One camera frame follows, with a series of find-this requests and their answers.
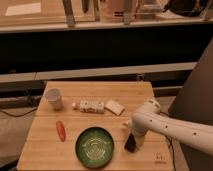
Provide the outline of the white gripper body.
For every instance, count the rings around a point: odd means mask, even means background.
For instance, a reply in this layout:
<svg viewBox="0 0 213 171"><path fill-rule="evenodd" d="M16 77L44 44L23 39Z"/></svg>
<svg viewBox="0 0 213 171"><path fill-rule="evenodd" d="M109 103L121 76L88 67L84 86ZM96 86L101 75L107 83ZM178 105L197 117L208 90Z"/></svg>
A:
<svg viewBox="0 0 213 171"><path fill-rule="evenodd" d="M124 126L129 129L130 134L133 136L136 143L136 148L139 149L144 143L145 135L148 132L148 129L145 127L138 128L132 121L125 122Z"/></svg>

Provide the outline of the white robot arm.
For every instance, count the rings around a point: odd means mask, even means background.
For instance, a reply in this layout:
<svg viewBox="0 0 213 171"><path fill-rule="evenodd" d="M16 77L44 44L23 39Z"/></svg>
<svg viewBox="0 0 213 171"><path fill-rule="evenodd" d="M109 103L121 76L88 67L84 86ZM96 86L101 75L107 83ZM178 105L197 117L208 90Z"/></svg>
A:
<svg viewBox="0 0 213 171"><path fill-rule="evenodd" d="M213 126L160 115L161 105L147 99L125 123L134 137L144 137L151 130L213 156Z"/></svg>

